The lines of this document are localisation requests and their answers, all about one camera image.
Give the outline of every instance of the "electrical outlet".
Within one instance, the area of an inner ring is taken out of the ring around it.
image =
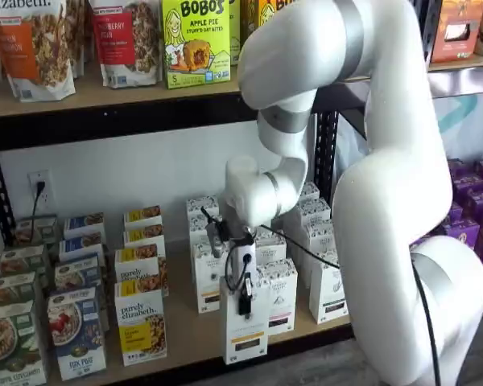
[[[36,184],[40,181],[45,182],[45,188],[41,192],[36,207],[36,215],[56,213],[56,200],[54,191],[52,190],[52,179],[50,178],[49,170],[33,171],[27,175],[29,178],[29,185],[31,186],[32,199],[35,199],[38,191]]]

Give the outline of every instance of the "bobo's oat bites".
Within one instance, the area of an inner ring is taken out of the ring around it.
[[[0,0],[0,57],[21,101],[75,93],[65,18],[65,0]]]
[[[295,0],[244,0],[243,10],[246,15],[247,31],[246,38],[250,36],[257,28],[265,24],[274,16],[275,12],[281,10],[288,4],[292,4]]]
[[[161,80],[159,0],[90,0],[104,86]]]
[[[242,41],[240,38],[240,3],[242,0],[229,0],[229,29],[231,31],[231,64],[238,64]]]
[[[231,79],[229,0],[163,0],[168,88]]]

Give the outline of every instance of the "floor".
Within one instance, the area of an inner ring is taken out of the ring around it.
[[[460,385],[483,386],[483,319],[460,374]],[[381,386],[354,340],[233,372],[189,386]]]

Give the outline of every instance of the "power cord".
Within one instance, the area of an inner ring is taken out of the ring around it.
[[[318,257],[315,253],[308,251],[305,247],[303,247],[301,244],[297,243],[295,240],[291,239],[289,236],[285,235],[284,233],[276,231],[275,229],[272,229],[271,227],[267,227],[266,225],[261,225],[261,228],[264,228],[268,231],[271,231],[274,234],[283,237],[285,240],[290,241],[293,245],[300,248],[307,255],[313,257],[314,259],[316,259],[316,260],[318,260],[322,263],[325,263],[325,264],[327,264],[327,265],[329,265],[333,268],[340,269],[340,266],[333,264],[333,263],[330,263],[329,261],[326,261],[326,260]],[[427,332],[429,333],[429,342],[431,344],[431,357],[433,359],[433,372],[435,373],[435,385],[440,386],[441,385],[440,364],[439,364],[439,361],[438,361],[438,353],[437,353],[437,350],[436,350],[435,333],[433,331],[433,323],[432,323],[432,320],[431,320],[431,314],[429,312],[429,306],[427,305],[426,293],[424,292],[424,288],[422,287],[422,282],[420,281],[419,273],[417,272],[417,269],[415,268],[413,261],[411,262],[411,266],[413,268],[413,276],[415,277],[415,284],[417,285],[417,288],[419,289],[420,300],[422,301],[424,313],[426,315]],[[227,266],[225,268],[225,272],[226,272],[225,276],[227,277]]]
[[[32,243],[32,238],[34,237],[34,216],[35,216],[35,210],[38,207],[38,200],[39,197],[41,196],[41,193],[43,192],[43,189],[45,188],[45,182],[44,181],[38,181],[35,185],[36,193],[35,193],[35,199],[34,199],[34,207],[32,208],[32,224],[31,224],[31,237],[29,239],[29,244]]]

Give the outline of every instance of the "green box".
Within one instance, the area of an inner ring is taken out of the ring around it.
[[[231,79],[229,0],[162,0],[168,88]]]
[[[229,0],[231,29],[231,64],[238,64],[242,43],[240,39],[240,3],[242,0]]]

